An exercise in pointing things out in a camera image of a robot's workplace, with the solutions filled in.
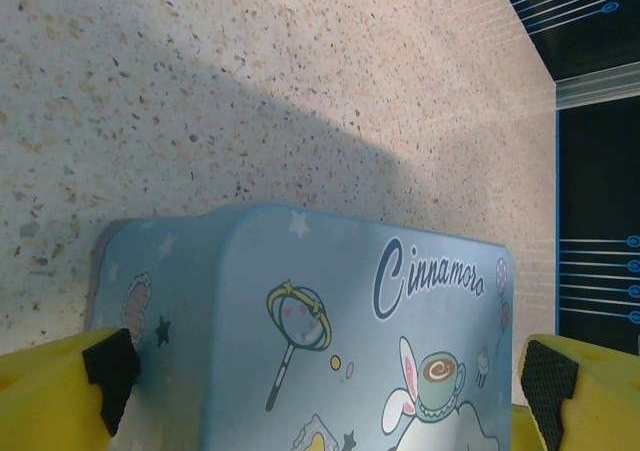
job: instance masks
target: black foam pad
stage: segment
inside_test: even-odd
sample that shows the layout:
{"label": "black foam pad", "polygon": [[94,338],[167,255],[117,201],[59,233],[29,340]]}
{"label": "black foam pad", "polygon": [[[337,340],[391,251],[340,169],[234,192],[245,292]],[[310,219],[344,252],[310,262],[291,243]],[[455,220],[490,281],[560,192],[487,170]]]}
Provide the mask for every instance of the black foam pad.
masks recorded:
{"label": "black foam pad", "polygon": [[529,342],[522,369],[522,391],[549,451],[559,451],[564,427],[562,402],[573,397],[578,363],[545,346]]}
{"label": "black foam pad", "polygon": [[102,391],[100,416],[110,436],[118,432],[131,388],[140,375],[140,359],[128,329],[121,329],[82,352],[90,384]]}

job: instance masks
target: teacup illustration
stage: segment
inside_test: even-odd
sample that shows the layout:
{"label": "teacup illustration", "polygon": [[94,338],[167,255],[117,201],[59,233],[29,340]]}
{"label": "teacup illustration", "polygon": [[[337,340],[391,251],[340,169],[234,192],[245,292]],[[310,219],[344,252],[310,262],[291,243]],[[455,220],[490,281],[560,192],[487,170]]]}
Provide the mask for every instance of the teacup illustration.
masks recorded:
{"label": "teacup illustration", "polygon": [[430,423],[446,418],[456,407],[466,376],[464,364],[449,353],[423,359],[418,369],[418,419]]}

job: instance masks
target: speckled floor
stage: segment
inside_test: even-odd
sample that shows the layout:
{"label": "speckled floor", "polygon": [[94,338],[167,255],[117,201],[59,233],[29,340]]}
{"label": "speckled floor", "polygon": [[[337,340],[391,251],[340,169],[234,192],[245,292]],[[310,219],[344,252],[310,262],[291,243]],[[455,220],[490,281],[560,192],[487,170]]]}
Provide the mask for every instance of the speckled floor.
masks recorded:
{"label": "speckled floor", "polygon": [[0,11],[0,353],[80,330],[109,221],[237,201],[505,243],[515,352],[553,332],[554,85],[507,0]]}

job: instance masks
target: blue box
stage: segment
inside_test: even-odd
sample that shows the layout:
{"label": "blue box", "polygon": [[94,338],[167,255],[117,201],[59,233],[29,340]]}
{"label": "blue box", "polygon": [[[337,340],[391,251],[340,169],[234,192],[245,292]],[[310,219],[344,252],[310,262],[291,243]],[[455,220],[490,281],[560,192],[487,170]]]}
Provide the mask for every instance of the blue box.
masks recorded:
{"label": "blue box", "polygon": [[114,223],[86,327],[129,328],[142,375],[112,449],[508,450],[512,277],[502,246],[283,205]]}

